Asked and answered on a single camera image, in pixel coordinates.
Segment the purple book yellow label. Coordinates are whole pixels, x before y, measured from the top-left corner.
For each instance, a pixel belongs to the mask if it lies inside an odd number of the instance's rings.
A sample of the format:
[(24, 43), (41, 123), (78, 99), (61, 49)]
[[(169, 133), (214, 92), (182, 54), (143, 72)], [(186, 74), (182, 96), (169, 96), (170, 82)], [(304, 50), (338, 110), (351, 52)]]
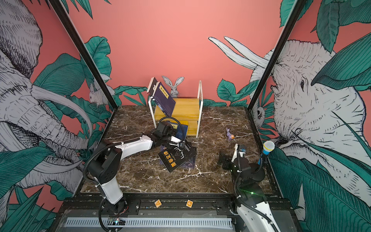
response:
[(175, 100), (167, 92), (161, 82), (155, 85), (154, 93), (152, 95), (158, 107), (167, 117), (171, 117), (175, 108)]

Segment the blue book yellow label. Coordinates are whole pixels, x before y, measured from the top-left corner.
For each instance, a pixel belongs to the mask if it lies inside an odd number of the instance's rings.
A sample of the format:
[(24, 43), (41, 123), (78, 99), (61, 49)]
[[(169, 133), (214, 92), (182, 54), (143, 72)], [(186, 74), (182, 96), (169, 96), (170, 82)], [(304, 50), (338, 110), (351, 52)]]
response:
[(183, 140), (183, 139), (186, 138), (187, 131), (188, 131), (188, 125), (181, 124), (181, 127), (180, 127), (179, 124), (175, 123), (175, 122), (170, 122), (170, 124), (175, 129), (175, 137), (176, 138), (178, 138), (180, 140)]

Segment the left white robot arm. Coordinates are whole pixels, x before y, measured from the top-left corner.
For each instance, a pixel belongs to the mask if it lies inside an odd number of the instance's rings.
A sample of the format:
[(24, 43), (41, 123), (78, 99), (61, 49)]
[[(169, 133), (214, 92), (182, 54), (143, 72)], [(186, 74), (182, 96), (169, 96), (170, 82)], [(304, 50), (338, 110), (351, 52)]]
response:
[(97, 149), (85, 163), (84, 180), (98, 187), (104, 200), (116, 205), (123, 199), (123, 192), (117, 182), (121, 160), (139, 152), (154, 149), (162, 144), (184, 148), (185, 142), (184, 139), (180, 140), (171, 135), (158, 137), (149, 133), (123, 142), (108, 143)]

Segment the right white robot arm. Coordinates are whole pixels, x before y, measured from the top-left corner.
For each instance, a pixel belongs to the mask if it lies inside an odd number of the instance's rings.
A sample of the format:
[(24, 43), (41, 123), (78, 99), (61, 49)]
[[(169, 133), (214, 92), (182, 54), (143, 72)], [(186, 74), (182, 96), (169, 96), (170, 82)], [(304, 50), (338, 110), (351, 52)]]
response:
[(250, 232), (279, 232), (267, 197), (259, 182), (265, 178), (263, 158), (250, 163), (244, 149), (235, 151), (232, 157), (219, 152), (218, 164), (230, 171), (233, 183), (233, 213), (237, 214)]

